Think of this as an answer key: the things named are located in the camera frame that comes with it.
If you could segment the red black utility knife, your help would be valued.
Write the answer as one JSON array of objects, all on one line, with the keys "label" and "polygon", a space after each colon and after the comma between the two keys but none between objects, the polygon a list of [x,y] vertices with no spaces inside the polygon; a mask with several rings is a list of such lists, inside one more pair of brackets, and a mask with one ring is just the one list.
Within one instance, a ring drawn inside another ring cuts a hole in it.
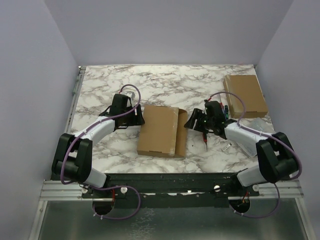
[{"label": "red black utility knife", "polygon": [[207,134],[205,132],[202,134],[202,139],[205,144],[205,151],[207,152],[208,151],[208,138],[207,138]]}]

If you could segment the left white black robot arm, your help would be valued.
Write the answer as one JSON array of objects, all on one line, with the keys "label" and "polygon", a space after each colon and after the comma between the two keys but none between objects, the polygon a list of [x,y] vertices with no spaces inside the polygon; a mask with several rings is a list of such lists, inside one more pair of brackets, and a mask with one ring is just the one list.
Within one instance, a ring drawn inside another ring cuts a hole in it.
[{"label": "left white black robot arm", "polygon": [[112,104],[87,128],[60,136],[51,166],[51,172],[61,180],[93,186],[97,196],[106,197],[111,190],[107,175],[92,167],[93,147],[118,129],[145,124],[141,104],[132,105],[132,99],[115,94]]}]

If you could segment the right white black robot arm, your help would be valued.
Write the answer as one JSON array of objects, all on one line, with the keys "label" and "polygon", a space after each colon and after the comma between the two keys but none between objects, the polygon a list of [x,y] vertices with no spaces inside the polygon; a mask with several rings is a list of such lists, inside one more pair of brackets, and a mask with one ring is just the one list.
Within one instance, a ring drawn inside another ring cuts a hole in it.
[{"label": "right white black robot arm", "polygon": [[218,101],[206,100],[204,110],[195,108],[184,127],[202,133],[203,137],[213,133],[256,152],[258,165],[238,172],[229,184],[230,191],[236,196],[246,192],[248,186],[265,182],[274,184],[300,169],[284,133],[268,135],[252,128],[245,129],[236,120],[225,118]]}]

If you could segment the brown cardboard express box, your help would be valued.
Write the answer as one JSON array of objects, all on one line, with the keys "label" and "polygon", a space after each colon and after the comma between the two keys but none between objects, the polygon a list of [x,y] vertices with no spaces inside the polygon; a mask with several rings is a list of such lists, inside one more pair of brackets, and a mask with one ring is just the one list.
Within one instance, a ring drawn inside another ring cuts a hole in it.
[{"label": "brown cardboard express box", "polygon": [[160,158],[186,156],[186,110],[171,106],[145,105],[143,118],[145,124],[140,128],[138,155]]}]

